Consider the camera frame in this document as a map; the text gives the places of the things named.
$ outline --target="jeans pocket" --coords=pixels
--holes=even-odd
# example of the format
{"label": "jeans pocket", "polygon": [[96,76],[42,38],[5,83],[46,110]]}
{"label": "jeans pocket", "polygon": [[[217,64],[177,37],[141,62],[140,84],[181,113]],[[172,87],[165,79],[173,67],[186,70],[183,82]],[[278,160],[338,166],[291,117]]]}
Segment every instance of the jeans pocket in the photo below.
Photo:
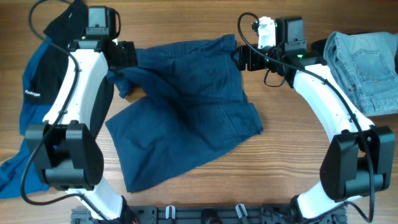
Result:
{"label": "jeans pocket", "polygon": [[379,50],[359,50],[349,56],[363,83],[385,82],[395,78]]}

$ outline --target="wood grain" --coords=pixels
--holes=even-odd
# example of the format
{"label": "wood grain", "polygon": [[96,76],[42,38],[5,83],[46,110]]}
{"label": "wood grain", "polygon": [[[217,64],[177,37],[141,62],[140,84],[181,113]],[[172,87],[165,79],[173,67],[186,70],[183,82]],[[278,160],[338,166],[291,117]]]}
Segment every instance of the wood grain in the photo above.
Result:
{"label": "wood grain", "polygon": [[[21,76],[40,41],[27,26],[27,14],[34,1],[0,2],[0,161],[5,161],[18,152],[23,140],[18,125],[22,106]],[[309,42],[327,38],[336,30],[398,32],[398,1],[97,0],[89,4],[118,10],[122,18],[119,40],[133,40],[140,48],[182,40],[214,39],[229,33],[237,35],[236,21],[244,11],[271,17],[301,15]],[[43,30],[65,8],[55,1],[40,6],[34,14],[36,28]],[[250,22],[252,20],[243,19],[243,31],[255,42]],[[264,124],[262,135],[184,175],[128,194],[111,136],[103,127],[97,142],[104,154],[104,176],[130,205],[286,203],[292,196],[308,190],[319,180],[318,170],[329,145],[327,136],[301,96],[287,85],[266,87],[263,78],[264,71],[243,72],[245,92]],[[277,75],[271,76],[270,82],[279,81]],[[135,93],[123,100],[116,92],[107,119],[143,95],[143,92]],[[398,134],[398,116],[379,116],[373,121],[378,126],[389,125]],[[398,222],[397,176],[395,153],[391,186],[376,194],[375,223]],[[48,200],[62,194],[50,190],[31,197]],[[367,212],[368,199],[358,203]],[[49,207],[34,207],[20,198],[0,200],[0,223],[69,223],[70,209],[76,207],[80,207],[80,203],[74,199]],[[350,223],[364,223],[353,209],[348,209],[348,213]]]}

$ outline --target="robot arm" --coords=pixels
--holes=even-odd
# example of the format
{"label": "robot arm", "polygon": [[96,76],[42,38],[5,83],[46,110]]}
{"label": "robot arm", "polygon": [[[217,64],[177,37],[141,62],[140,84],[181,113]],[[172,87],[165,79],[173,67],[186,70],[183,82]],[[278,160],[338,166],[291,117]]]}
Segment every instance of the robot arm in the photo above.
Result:
{"label": "robot arm", "polygon": [[[109,69],[137,65],[134,44],[124,42],[116,45],[111,41],[115,37],[116,20],[106,7],[91,7],[89,10],[89,26],[86,34],[70,44],[72,55],[80,62],[80,77],[73,96],[67,107],[67,114],[58,124],[54,124],[66,94],[72,86],[74,64],[69,63],[67,74],[63,81],[57,99],[44,118],[44,123],[31,125],[26,132],[29,149],[38,145],[49,126],[56,125],[54,134],[46,140],[34,163],[40,181],[65,190],[79,193],[85,197],[108,220],[116,223],[132,223],[134,215],[127,206],[123,196],[112,190],[103,175],[103,155],[90,134],[90,118],[94,99],[100,87],[101,80]],[[367,138],[370,139],[371,154],[375,164],[375,189],[385,190],[389,186],[394,153],[394,135],[387,127],[377,128],[363,116],[344,95],[334,82],[330,69],[322,57],[307,53],[307,44],[303,39],[303,22],[301,17],[286,17],[276,20],[261,19],[258,49],[268,53],[272,46],[284,44],[281,52],[285,63],[299,65],[319,74],[343,95],[354,111],[359,125]],[[308,192],[294,197],[290,208],[295,210],[292,223],[302,223],[306,220],[341,205],[346,200],[355,200],[369,193],[369,171],[366,161],[358,158],[358,140],[356,126],[350,121],[346,108],[340,99],[328,86],[310,75],[295,70],[286,70],[276,64],[266,61],[247,46],[237,49],[239,59],[235,60],[240,70],[259,70],[269,68],[273,72],[283,74],[290,87],[295,88],[314,110],[316,116],[325,128],[331,142],[325,160],[320,169],[320,182]],[[102,219],[90,205],[82,202],[94,219]],[[175,209],[167,217],[175,217]],[[246,217],[246,209],[240,205],[237,208],[239,219]]]}
{"label": "robot arm", "polygon": [[337,85],[322,56],[316,52],[307,52],[303,20],[300,16],[281,17],[275,21],[262,17],[258,21],[259,24],[252,23],[253,30],[259,36],[259,43],[254,46],[258,49],[256,51],[267,54],[268,57],[272,57],[271,54],[275,55],[277,51],[278,60],[304,68],[328,80],[354,113],[361,131],[367,138],[374,164],[373,170],[369,171],[367,160],[364,157],[358,158],[359,130],[354,125],[346,106],[330,86],[305,72],[271,62],[248,45],[238,47],[234,53],[239,54],[238,60],[231,56],[236,66],[240,70],[245,70],[247,66],[249,71],[268,68],[283,76],[290,87],[302,95],[311,106],[330,141],[329,150],[320,169],[320,182],[308,192],[292,199],[289,209],[294,210],[292,213],[295,215],[294,217],[289,215],[290,220],[297,223],[307,222],[309,219],[326,214],[344,201],[368,196],[369,172],[373,172],[374,175],[375,192],[386,190],[391,179],[395,147],[392,131],[388,127],[375,127],[370,119],[355,108]]}

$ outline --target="black fabric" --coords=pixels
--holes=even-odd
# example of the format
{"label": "black fabric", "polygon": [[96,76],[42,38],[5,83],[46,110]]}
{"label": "black fabric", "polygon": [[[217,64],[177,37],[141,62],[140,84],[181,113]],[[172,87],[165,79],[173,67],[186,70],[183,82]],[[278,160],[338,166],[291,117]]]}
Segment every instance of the black fabric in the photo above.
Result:
{"label": "black fabric", "polygon": [[[65,50],[68,43],[79,37],[88,25],[88,9],[81,0],[76,0],[44,30],[53,43]],[[68,68],[68,56],[49,46],[40,59],[26,99],[35,104],[52,104],[57,98]]]}

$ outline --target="denim fabric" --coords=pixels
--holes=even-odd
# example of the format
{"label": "denim fabric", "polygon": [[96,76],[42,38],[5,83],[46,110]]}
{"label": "denim fabric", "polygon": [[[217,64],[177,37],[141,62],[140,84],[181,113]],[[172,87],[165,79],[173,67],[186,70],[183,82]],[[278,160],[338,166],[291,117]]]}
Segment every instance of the denim fabric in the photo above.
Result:
{"label": "denim fabric", "polygon": [[137,49],[138,67],[108,73],[121,97],[147,96],[106,122],[128,192],[210,162],[262,133],[256,108],[230,59],[234,35]]}
{"label": "denim fabric", "polygon": [[332,33],[323,57],[348,98],[365,116],[398,112],[398,78],[394,58],[398,34]]}

